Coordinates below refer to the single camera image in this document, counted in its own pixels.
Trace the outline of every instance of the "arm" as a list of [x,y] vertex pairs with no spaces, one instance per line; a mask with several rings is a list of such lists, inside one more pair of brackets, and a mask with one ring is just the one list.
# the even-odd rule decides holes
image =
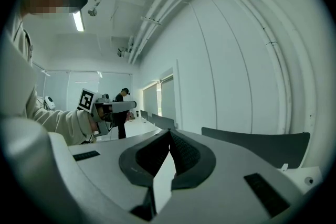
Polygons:
[[92,134],[90,114],[86,111],[47,111],[40,108],[34,90],[26,105],[27,117],[40,123],[48,132],[63,135],[67,145],[78,145]]

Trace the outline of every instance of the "black cap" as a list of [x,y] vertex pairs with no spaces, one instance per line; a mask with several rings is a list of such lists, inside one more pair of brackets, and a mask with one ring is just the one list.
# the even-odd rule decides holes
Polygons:
[[123,88],[121,91],[124,91],[125,93],[127,93],[128,95],[130,95],[130,91],[127,88]]

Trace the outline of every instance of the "person wearing black cap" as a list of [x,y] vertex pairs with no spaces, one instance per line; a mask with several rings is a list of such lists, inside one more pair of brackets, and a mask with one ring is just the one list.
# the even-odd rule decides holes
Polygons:
[[[21,56],[32,64],[33,43],[23,29],[23,18],[28,14],[75,13],[81,10],[88,0],[17,0],[3,34],[8,36]],[[81,144],[97,131],[96,123],[86,111],[47,111],[40,108],[36,90],[32,89],[22,117],[40,123],[48,132],[63,135],[68,145]]]
[[[127,88],[123,88],[120,93],[115,97],[115,102],[123,102],[124,97],[130,95],[130,91]],[[126,138],[126,131],[125,131],[125,121],[127,118],[128,111],[116,113],[114,116],[114,120],[116,125],[118,125],[118,138],[123,139]]]

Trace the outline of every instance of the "white table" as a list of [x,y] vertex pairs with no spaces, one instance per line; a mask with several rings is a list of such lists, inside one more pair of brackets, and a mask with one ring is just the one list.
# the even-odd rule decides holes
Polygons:
[[[135,120],[130,120],[125,123],[126,137],[132,137],[139,134],[145,134],[151,131],[160,130],[154,124],[141,117],[135,118]],[[116,140],[118,139],[118,127],[113,128],[109,134],[98,136],[97,142]]]

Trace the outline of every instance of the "frosted glass panel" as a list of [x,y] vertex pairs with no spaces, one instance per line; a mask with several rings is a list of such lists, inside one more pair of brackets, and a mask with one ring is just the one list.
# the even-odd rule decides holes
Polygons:
[[43,96],[43,88],[44,88],[44,81],[46,78],[46,74],[44,74],[42,71],[43,69],[38,67],[37,65],[33,64],[33,70],[36,73],[36,91],[37,96]]
[[176,122],[174,79],[167,80],[161,85],[162,116]]
[[98,92],[99,75],[97,72],[70,72],[67,110],[77,108],[82,89]]
[[112,74],[102,73],[99,78],[98,92],[101,94],[108,93],[110,99],[113,100],[121,89],[129,89],[131,95],[124,97],[124,101],[131,101],[132,98],[132,76],[129,74]]
[[67,88],[69,72],[47,72],[44,95],[50,96],[55,103],[55,110],[67,110]]
[[143,106],[150,115],[157,114],[158,99],[156,96],[156,84],[143,90]]

